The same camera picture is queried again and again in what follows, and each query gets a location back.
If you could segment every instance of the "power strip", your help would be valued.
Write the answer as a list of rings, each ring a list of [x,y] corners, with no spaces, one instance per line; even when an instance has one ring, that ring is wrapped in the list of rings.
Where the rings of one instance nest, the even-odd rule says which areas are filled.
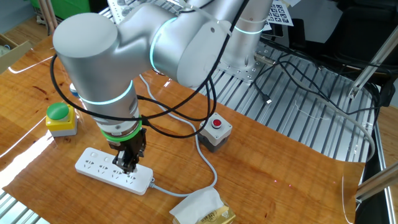
[[[154,176],[154,171],[137,164],[137,172],[123,174],[122,169],[112,164],[114,156],[88,147],[77,161],[77,172],[115,187],[144,195]]]

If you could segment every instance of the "wooden table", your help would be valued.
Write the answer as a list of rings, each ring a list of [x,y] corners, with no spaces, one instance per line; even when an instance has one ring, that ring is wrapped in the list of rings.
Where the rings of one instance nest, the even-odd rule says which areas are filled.
[[[384,158],[389,167],[398,161],[398,109],[393,106],[381,108],[378,123]],[[398,184],[390,186],[390,190],[395,216],[398,217]]]
[[[171,223],[169,211],[182,199],[156,189],[134,195],[75,170],[87,147],[116,152],[89,116],[79,113],[76,136],[51,137],[43,118],[49,105],[61,101],[49,76],[51,48],[49,37],[0,75],[0,186],[50,223]],[[55,73],[73,98],[59,60]],[[144,77],[154,96],[170,106],[192,92],[152,72]],[[147,96],[140,79],[134,86]],[[142,114],[160,112],[147,102],[140,102],[139,109]],[[195,117],[205,111],[202,95],[181,109]],[[330,159],[223,105],[216,111],[234,129],[218,152],[202,151],[218,172],[215,188],[237,214],[236,223],[354,222],[354,195],[364,164]],[[192,132],[169,116],[153,123],[170,133]],[[147,142],[140,162],[154,170],[157,185],[186,193],[213,181],[193,138],[172,139],[150,129]]]

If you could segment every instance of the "yellow button base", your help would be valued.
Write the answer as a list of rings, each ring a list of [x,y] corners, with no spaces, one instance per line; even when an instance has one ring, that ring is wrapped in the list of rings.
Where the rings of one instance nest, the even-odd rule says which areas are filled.
[[[45,117],[45,125],[50,131],[62,131],[68,129],[74,129],[75,124],[75,110],[72,106],[68,105],[69,113],[68,113],[68,120],[66,121],[57,121],[50,119],[48,116]]]

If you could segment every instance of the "green button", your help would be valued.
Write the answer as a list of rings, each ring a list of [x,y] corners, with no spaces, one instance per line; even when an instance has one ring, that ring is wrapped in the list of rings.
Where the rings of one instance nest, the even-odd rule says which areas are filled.
[[[59,120],[68,116],[69,107],[65,103],[54,103],[47,108],[47,116],[50,119]]]

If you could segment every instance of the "red button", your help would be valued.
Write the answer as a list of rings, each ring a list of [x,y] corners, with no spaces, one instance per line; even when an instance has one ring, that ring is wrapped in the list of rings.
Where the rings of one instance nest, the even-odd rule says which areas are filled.
[[[221,121],[219,119],[214,119],[211,125],[213,128],[219,129],[221,127]]]

